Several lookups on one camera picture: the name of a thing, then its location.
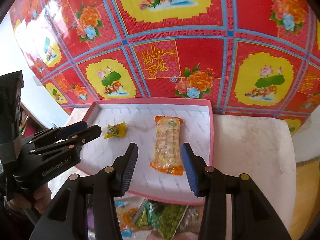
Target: wooden floor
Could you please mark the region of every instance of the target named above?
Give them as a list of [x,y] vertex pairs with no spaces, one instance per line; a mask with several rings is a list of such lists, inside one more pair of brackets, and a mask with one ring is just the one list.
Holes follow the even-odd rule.
[[297,164],[297,193],[292,223],[292,240],[298,240],[320,211],[319,160]]

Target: human hand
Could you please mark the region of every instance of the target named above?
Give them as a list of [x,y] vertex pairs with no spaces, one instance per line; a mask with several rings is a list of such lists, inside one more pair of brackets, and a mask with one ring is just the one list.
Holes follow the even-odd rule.
[[[51,202],[51,190],[48,184],[44,184],[33,193],[33,197],[36,200],[35,208],[42,214],[45,208]],[[31,208],[31,203],[26,200],[22,195],[14,193],[14,198],[8,201],[8,207],[14,211],[21,212],[22,208]]]
[[[198,236],[191,233],[185,232],[182,234],[175,235],[172,240],[197,240]],[[162,236],[158,231],[152,230],[151,234],[148,235],[146,240],[163,240]]]

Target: yellow candy wrapper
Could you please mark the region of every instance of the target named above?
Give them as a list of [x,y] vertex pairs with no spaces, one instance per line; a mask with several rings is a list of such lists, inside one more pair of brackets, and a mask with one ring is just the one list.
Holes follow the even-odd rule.
[[125,122],[122,122],[113,126],[108,124],[107,132],[104,135],[104,138],[108,139],[113,136],[124,137],[126,132],[127,132],[127,128],[125,126]]

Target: floral wall covering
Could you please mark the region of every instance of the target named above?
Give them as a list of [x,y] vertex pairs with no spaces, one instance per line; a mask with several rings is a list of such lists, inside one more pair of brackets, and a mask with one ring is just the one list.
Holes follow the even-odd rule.
[[105,98],[205,98],[294,134],[320,102],[320,23],[305,0],[16,0],[10,16],[67,113]]

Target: green snack package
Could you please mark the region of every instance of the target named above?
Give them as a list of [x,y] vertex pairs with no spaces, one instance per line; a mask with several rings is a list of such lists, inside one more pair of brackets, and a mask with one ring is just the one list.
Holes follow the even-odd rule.
[[132,223],[141,230],[158,230],[165,240],[171,240],[188,206],[145,200]]

